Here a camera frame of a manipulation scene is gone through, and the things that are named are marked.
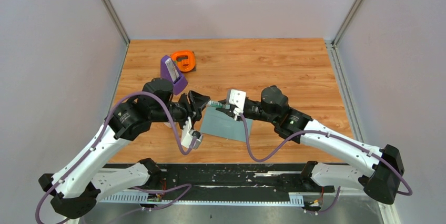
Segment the wood grain surface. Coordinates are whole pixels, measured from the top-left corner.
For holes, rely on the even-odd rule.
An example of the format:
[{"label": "wood grain surface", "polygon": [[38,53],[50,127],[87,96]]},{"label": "wood grain surface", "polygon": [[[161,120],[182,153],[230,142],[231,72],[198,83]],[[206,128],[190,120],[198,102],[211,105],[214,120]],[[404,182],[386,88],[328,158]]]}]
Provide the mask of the wood grain surface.
[{"label": "wood grain surface", "polygon": [[[184,92],[195,90],[213,100],[226,97],[228,89],[244,90],[252,100],[277,85],[293,108],[326,126],[352,136],[330,59],[322,39],[181,39],[132,40],[120,77],[115,101],[160,74],[160,59],[177,50],[195,52],[197,71],[186,73]],[[199,129],[201,122],[196,123]],[[251,147],[257,158],[268,155],[282,139],[269,123],[255,121]],[[154,123],[115,155],[111,162],[137,162],[150,157],[156,162],[254,162],[243,142],[204,135],[197,150],[183,156],[172,130]],[[312,147],[287,143],[267,162],[336,162],[339,159]]]}]

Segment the gray wall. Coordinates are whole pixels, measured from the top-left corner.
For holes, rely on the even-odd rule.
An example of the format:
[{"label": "gray wall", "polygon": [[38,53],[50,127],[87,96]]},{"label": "gray wall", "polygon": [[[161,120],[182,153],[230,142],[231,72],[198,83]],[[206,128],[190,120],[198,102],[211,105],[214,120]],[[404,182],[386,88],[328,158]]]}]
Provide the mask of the gray wall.
[{"label": "gray wall", "polygon": [[402,152],[404,224],[444,222],[445,13],[446,0],[365,0],[339,45],[365,140]]},{"label": "gray wall", "polygon": [[0,222],[35,223],[39,176],[97,131],[126,46],[101,0],[0,0],[0,16]]},{"label": "gray wall", "polygon": [[333,38],[354,0],[111,0],[132,39]]}]

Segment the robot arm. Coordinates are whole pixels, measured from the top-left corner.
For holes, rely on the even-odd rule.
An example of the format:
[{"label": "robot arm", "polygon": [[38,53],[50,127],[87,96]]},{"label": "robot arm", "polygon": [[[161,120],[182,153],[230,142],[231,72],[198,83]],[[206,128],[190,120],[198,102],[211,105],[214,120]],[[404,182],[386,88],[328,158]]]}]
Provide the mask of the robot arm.
[{"label": "robot arm", "polygon": [[[233,117],[266,121],[274,126],[274,131],[283,139],[292,134],[305,131],[304,134],[291,140],[307,146],[321,149],[344,160],[347,165],[321,164],[309,161],[301,176],[310,179],[320,186],[342,186],[362,189],[371,198],[386,204],[394,202],[400,180],[393,171],[382,164],[372,154],[390,163],[401,175],[404,167],[397,148],[387,145],[384,149],[367,145],[344,136],[288,105],[288,97],[276,86],[265,88],[260,101],[246,97],[239,90],[228,91],[226,100],[220,101],[222,107],[217,108]],[[344,138],[347,142],[336,139]],[[359,145],[360,150],[348,142]]]},{"label": "robot arm", "polygon": [[[161,78],[148,82],[143,91],[158,97],[168,108],[173,121],[180,124],[183,129],[181,144],[190,149],[197,148],[202,135],[194,130],[194,123],[201,119],[202,111],[210,98],[190,91],[188,95],[182,94],[178,102],[172,102],[173,86],[171,82]],[[101,126],[93,139],[66,167],[55,174],[43,174],[39,178],[44,191],[55,186],[50,192],[54,210],[70,219],[76,219],[109,195],[127,188],[159,182],[160,169],[150,158],[112,174],[96,174],[115,153],[135,140],[139,134],[149,131],[152,122],[168,121],[160,103],[153,98],[139,95],[119,104],[108,125]],[[96,143],[103,127],[106,127],[105,131]],[[72,168],[71,173],[62,179]]]}]

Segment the wire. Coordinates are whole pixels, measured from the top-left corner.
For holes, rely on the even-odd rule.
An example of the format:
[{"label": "wire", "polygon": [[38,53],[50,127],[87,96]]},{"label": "wire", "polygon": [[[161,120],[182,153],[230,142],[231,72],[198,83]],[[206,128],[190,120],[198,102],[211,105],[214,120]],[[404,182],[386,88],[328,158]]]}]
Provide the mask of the wire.
[{"label": "wire", "polygon": [[[171,189],[162,190],[162,191],[143,190],[143,189],[138,188],[138,187],[133,187],[133,189],[136,189],[136,190],[142,191],[142,192],[146,192],[148,194],[159,194],[159,193],[167,193],[167,192],[175,191],[175,190],[181,189],[181,188],[186,187],[186,186],[187,186],[186,190],[184,192],[182,192],[182,194],[180,194],[180,196],[178,196],[176,199],[172,200],[171,202],[169,202],[169,203],[167,203],[165,205],[162,205],[160,207],[148,208],[149,211],[155,211],[155,210],[161,210],[161,209],[170,207],[171,205],[176,203],[182,196],[184,196],[184,194],[186,194],[192,188],[192,185],[191,184],[184,184],[184,185],[181,185],[181,186],[173,187]],[[128,212],[126,212],[126,213],[116,217],[115,219],[111,220],[110,222],[107,222],[107,224],[111,224],[113,222],[116,222],[117,220],[119,220],[119,219],[121,219],[121,218],[123,218],[123,217],[125,217],[127,215],[131,215],[132,213],[138,212],[138,211],[147,211],[147,208],[138,207],[136,209],[130,210],[130,211],[128,211]]]},{"label": "wire", "polygon": [[321,201],[321,206],[322,206],[322,204],[323,204],[323,186],[322,186],[322,190],[321,190],[321,196],[319,198],[315,199],[313,202],[311,202],[310,205],[318,202],[319,200]]},{"label": "wire", "polygon": [[[289,137],[287,137],[287,139],[285,139],[281,144],[279,144],[279,146],[277,146],[269,155],[267,155],[265,158],[262,159],[257,159],[251,151],[251,146],[249,144],[249,131],[248,131],[248,124],[246,123],[246,118],[243,114],[240,114],[241,120],[243,121],[243,125],[245,127],[245,137],[246,137],[246,147],[248,148],[248,154],[249,156],[256,162],[264,162],[268,159],[270,159],[283,145],[285,145],[289,140],[295,138],[296,136],[300,136],[300,135],[304,135],[304,134],[319,134],[319,135],[323,135],[323,136],[327,136],[327,138],[335,138],[338,139],[342,142],[345,142],[346,144],[349,144],[363,152],[368,153],[369,150],[359,146],[357,144],[355,144],[354,142],[351,142],[343,137],[337,136],[337,135],[333,135],[326,132],[322,132],[322,131],[317,131],[317,130],[302,130],[296,133],[291,134]],[[382,162],[383,164],[385,164],[397,177],[398,179],[404,184],[404,186],[407,188],[407,192],[405,191],[397,191],[398,194],[401,195],[405,195],[405,196],[410,196],[413,194],[412,188],[409,186],[409,184],[407,183],[407,181],[403,178],[403,176],[386,160],[384,160],[382,157],[376,155],[375,153],[371,154],[372,157],[378,159],[380,162]]]},{"label": "wire", "polygon": [[[158,98],[156,95],[154,95],[154,94],[151,94],[151,93],[148,93],[148,92],[146,92],[146,91],[137,91],[137,92],[134,92],[134,93],[131,93],[131,94],[129,94],[129,95],[126,95],[126,96],[124,96],[122,99],[120,99],[111,109],[110,109],[110,111],[108,112],[108,115],[107,115],[107,117],[105,118],[105,121],[104,121],[104,124],[103,124],[103,127],[102,127],[102,129],[101,129],[101,131],[100,131],[100,133],[99,133],[99,135],[98,135],[98,137],[96,138],[96,140],[93,142],[93,144],[91,145],[91,147],[90,147],[90,149],[94,149],[98,144],[99,144],[99,141],[102,139],[102,137],[104,136],[104,133],[105,133],[105,130],[107,129],[107,126],[108,126],[108,123],[110,122],[110,120],[112,119],[112,116],[113,116],[113,113],[115,112],[115,110],[116,110],[116,108],[122,103],[122,102],[124,102],[125,100],[127,100],[127,99],[129,99],[129,98],[132,98],[132,97],[134,97],[134,96],[139,96],[139,95],[143,95],[143,96],[148,96],[148,97],[150,97],[150,98],[152,98],[152,99],[154,99],[154,100],[156,100],[160,105],[161,105],[161,108],[164,110],[164,113],[166,114],[166,116],[167,116],[167,119],[169,120],[169,122],[170,122],[170,124],[172,125],[172,130],[173,130],[173,132],[174,132],[174,136],[175,136],[175,140],[176,140],[176,142],[177,142],[177,145],[178,145],[178,149],[180,150],[180,152],[183,154],[183,155],[187,155],[187,154],[189,154],[191,151],[192,151],[192,147],[195,145],[195,142],[196,142],[196,140],[197,140],[197,138],[196,137],[194,137],[193,139],[192,139],[192,143],[190,144],[190,146],[189,146],[189,148],[186,150],[186,151],[184,151],[183,150],[183,147],[181,146],[181,140],[180,140],[180,138],[179,138],[179,136],[178,136],[178,131],[177,131],[177,129],[176,129],[176,127],[175,127],[175,123],[174,123],[174,119],[172,118],[172,115],[169,113],[169,109],[166,107],[166,105],[164,104],[164,102],[160,99],[160,98]],[[67,170],[67,172],[65,173],[65,174],[63,174],[61,177],[60,177],[60,179],[59,179],[59,181],[64,181],[72,172],[73,172],[73,170],[75,170],[87,157],[88,157],[88,155],[91,153],[91,150],[89,151],[86,151],[68,170]],[[44,224],[43,222],[42,222],[42,220],[40,219],[40,209],[42,208],[42,205],[43,205],[43,202],[45,201],[45,199],[48,197],[48,195],[56,188],[56,187],[58,187],[59,185],[60,185],[60,183],[59,183],[59,181],[57,181],[57,182],[55,182],[54,183],[54,185],[53,186],[51,186],[45,193],[44,193],[44,195],[42,196],[42,198],[40,199],[40,201],[38,202],[38,204],[37,204],[37,207],[36,207],[36,211],[35,211],[35,214],[34,214],[34,217],[35,217],[35,219],[36,219],[36,222],[38,223],[38,224]],[[63,221],[61,221],[61,222],[58,222],[57,224],[64,224],[64,223],[66,223],[67,221],[68,221],[69,219],[68,218],[66,218],[65,220],[63,220]]]},{"label": "wire", "polygon": [[327,212],[329,212],[331,209],[333,209],[333,207],[335,206],[335,204],[338,202],[338,199],[339,199],[339,194],[341,193],[341,187],[338,187],[338,191],[336,192],[336,196],[335,196],[335,198],[334,198],[334,200],[333,200],[333,202],[331,203],[331,205],[329,206],[329,207],[327,207],[325,210],[322,210],[322,211],[309,211],[309,210],[307,210],[307,212],[310,212],[310,213],[314,213],[314,214],[322,214],[322,213],[327,213]]},{"label": "wire", "polygon": [[160,182],[163,182],[163,190],[166,190],[167,188],[167,181],[166,179],[162,179]]}]

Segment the gray mat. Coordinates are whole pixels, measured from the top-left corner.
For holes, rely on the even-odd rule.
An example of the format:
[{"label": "gray mat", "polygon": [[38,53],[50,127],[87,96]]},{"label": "gray mat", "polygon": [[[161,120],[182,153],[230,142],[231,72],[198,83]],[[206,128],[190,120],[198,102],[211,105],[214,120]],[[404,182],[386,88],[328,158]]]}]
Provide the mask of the gray mat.
[{"label": "gray mat", "polygon": [[[252,120],[246,119],[248,134],[251,134]],[[246,142],[245,128],[242,121],[235,121],[222,112],[216,111],[215,107],[207,107],[200,132],[213,136],[223,137]]]}]

